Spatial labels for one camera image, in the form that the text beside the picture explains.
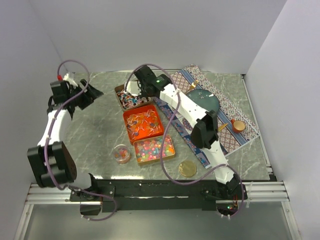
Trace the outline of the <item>orange tin lollipop candies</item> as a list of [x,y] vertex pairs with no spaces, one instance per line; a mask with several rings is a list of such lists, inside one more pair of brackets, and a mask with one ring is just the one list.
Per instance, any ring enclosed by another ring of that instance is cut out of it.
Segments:
[[125,111],[122,116],[131,145],[164,134],[161,118],[153,104]]

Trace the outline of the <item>clear plastic jar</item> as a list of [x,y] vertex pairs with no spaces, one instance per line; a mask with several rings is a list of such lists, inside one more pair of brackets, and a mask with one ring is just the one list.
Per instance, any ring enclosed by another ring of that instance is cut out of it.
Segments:
[[131,159],[131,152],[124,144],[115,146],[112,155],[118,164],[126,164]]

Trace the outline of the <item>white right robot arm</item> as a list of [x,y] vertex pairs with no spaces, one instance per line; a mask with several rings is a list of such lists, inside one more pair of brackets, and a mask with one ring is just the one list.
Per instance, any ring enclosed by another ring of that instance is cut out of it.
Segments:
[[156,76],[151,70],[152,64],[146,63],[138,66],[132,74],[137,78],[136,86],[130,81],[125,89],[134,96],[157,97],[171,105],[175,112],[180,113],[192,127],[191,142],[201,149],[205,157],[214,163],[210,170],[215,174],[219,186],[219,194],[224,199],[231,199],[240,188],[242,194],[245,189],[239,174],[229,164],[222,151],[218,137],[217,112],[207,111],[187,97],[177,88],[167,71]]

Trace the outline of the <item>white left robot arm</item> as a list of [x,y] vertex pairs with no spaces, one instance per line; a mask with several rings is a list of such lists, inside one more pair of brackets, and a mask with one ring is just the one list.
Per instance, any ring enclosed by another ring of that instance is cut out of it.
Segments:
[[56,185],[51,178],[54,176],[60,187],[75,183],[82,189],[84,198],[94,201],[100,194],[97,180],[91,173],[77,174],[76,164],[64,143],[75,109],[84,110],[104,94],[87,84],[85,79],[81,79],[80,83],[87,88],[77,98],[74,96],[83,90],[80,86],[66,80],[50,83],[52,96],[46,111],[48,122],[41,140],[27,150],[27,158],[39,187],[54,188]]

